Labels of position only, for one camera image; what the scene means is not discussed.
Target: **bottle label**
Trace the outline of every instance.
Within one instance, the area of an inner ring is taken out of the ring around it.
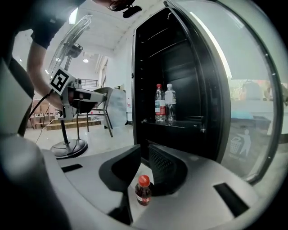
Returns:
[[[145,203],[148,203],[150,200],[151,200],[151,197],[148,197],[148,198],[142,198],[142,197],[139,197],[138,195],[136,195],[137,199],[141,202],[145,202]]]
[[[155,101],[155,113],[156,115],[165,115],[165,100]]]
[[[176,104],[176,93],[173,90],[168,90],[165,92],[165,103],[166,105]]]

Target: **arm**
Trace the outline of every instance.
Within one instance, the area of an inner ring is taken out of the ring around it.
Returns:
[[[46,55],[46,49],[38,45],[34,41],[31,44],[28,60],[27,60],[27,72],[34,85],[35,90],[41,95],[45,96],[51,90],[50,86],[44,81],[41,68],[43,66],[44,58]],[[53,92],[47,100],[56,108],[62,110],[62,102],[60,96]]]

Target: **water bottle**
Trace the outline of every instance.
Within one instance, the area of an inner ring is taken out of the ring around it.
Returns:
[[[165,104],[167,106],[167,122],[173,122],[176,119],[176,93],[172,89],[172,84],[167,85],[165,92]]]
[[[165,98],[162,85],[157,84],[155,94],[155,119],[157,122],[164,122],[166,118]]]

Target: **ceiling light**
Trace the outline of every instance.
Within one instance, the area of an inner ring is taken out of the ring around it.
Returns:
[[[78,11],[78,8],[76,8],[76,9],[70,14],[70,17],[69,17],[69,24],[70,24],[70,25],[74,25],[74,24],[76,23],[77,11]]]

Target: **railing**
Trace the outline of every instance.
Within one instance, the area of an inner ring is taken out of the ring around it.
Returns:
[[[91,79],[81,79],[82,80],[82,87],[87,89],[96,89],[98,87],[98,80],[91,80]]]

